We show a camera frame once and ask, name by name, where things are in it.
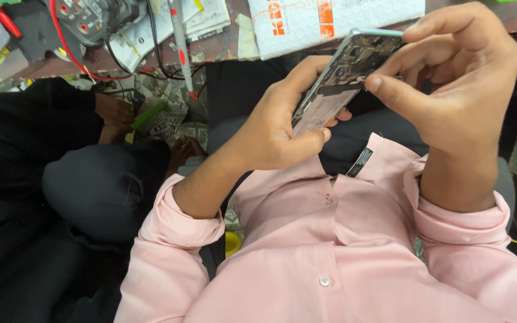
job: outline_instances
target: knee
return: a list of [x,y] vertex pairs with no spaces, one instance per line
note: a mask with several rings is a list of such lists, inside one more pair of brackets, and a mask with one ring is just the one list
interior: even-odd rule
[[43,173],[42,189],[51,207],[98,241],[132,240],[147,212],[139,207],[143,189],[134,175],[134,158],[118,148],[93,145],[72,151]]

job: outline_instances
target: pink shirt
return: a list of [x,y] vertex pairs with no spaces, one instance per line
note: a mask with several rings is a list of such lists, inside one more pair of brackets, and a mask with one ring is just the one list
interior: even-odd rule
[[115,322],[517,322],[504,199],[441,209],[419,195],[425,158],[376,134],[368,148],[360,173],[334,185],[316,156],[252,173],[230,200],[243,247],[211,283],[197,251],[223,220],[182,213],[182,177],[169,178],[135,239]]

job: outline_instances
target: rolled-up sleeve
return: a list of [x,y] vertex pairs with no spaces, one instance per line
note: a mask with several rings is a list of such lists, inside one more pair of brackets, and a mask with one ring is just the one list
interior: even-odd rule
[[115,322],[182,322],[209,283],[198,251],[217,241],[225,225],[220,213],[195,220],[182,212],[172,194],[182,179],[173,175],[163,184],[135,238]]
[[492,209],[474,213],[442,209],[419,195],[417,177],[422,169],[406,172],[405,190],[430,274],[477,299],[505,322],[517,322],[517,257],[506,249],[508,205],[494,192]]

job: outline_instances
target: fingernail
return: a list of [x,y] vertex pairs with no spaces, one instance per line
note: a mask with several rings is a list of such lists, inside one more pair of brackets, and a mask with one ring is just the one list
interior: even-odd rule
[[330,139],[330,129],[323,128],[322,132],[325,134],[325,142],[327,142]]
[[382,85],[382,78],[380,78],[380,77],[373,77],[364,84],[364,86],[370,92],[377,92],[381,85]]
[[414,23],[414,25],[406,28],[407,31],[413,31],[415,29],[418,29],[418,27],[420,26],[420,24],[422,23],[422,19],[418,20],[416,23]]

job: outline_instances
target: smartphone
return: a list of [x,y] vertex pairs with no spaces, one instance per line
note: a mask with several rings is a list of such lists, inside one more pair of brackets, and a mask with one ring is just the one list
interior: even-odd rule
[[295,136],[326,127],[364,87],[364,80],[402,47],[402,32],[354,28],[292,116]]

